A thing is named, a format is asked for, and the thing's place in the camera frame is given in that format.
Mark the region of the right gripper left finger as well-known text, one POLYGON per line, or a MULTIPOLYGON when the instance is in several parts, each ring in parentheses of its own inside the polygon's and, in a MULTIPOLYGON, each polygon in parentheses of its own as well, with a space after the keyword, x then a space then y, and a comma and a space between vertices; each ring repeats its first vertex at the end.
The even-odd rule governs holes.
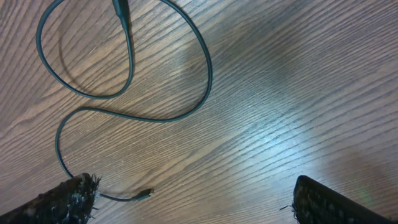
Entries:
POLYGON ((1 215, 3 224, 87 223, 98 194, 100 178, 82 173, 1 215))

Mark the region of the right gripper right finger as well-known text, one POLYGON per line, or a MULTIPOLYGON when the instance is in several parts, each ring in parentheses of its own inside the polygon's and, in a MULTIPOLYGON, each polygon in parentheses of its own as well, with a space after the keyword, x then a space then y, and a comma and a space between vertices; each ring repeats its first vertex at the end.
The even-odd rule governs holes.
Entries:
POLYGON ((297 178, 293 198, 299 224, 395 224, 306 175, 297 178))

